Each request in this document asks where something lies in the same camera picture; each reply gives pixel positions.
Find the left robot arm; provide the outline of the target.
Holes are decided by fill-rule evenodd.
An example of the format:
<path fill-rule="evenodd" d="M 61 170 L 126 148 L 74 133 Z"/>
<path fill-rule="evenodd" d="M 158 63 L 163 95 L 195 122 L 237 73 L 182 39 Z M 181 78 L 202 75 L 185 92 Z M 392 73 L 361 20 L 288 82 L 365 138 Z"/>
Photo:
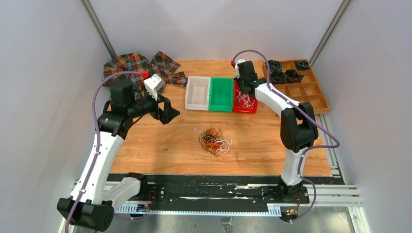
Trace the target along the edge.
<path fill-rule="evenodd" d="M 110 100 L 105 103 L 102 114 L 95 117 L 96 134 L 86 167 L 70 196 L 57 203 L 67 227 L 103 232 L 110 226 L 115 211 L 130 198 L 154 201 L 147 177 L 140 173 L 127 173 L 120 183 L 109 191 L 104 190 L 114 158 L 131 127 L 145 115 L 162 124 L 179 115 L 170 100 L 162 95 L 163 80 L 150 77 L 143 83 L 144 89 L 140 90 L 131 80 L 113 82 Z"/>

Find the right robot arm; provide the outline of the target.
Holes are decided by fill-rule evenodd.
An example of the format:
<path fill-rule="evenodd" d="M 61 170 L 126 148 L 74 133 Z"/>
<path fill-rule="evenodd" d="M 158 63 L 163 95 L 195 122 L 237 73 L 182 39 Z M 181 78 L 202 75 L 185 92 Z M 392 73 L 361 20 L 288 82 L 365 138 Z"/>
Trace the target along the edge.
<path fill-rule="evenodd" d="M 313 106 L 287 97 L 269 80 L 258 78 L 251 61 L 239 59 L 232 66 L 241 93 L 264 103 L 280 116 L 280 138 L 286 148 L 286 159 L 277 194 L 283 202 L 291 202 L 303 185 L 307 150 L 319 136 Z"/>

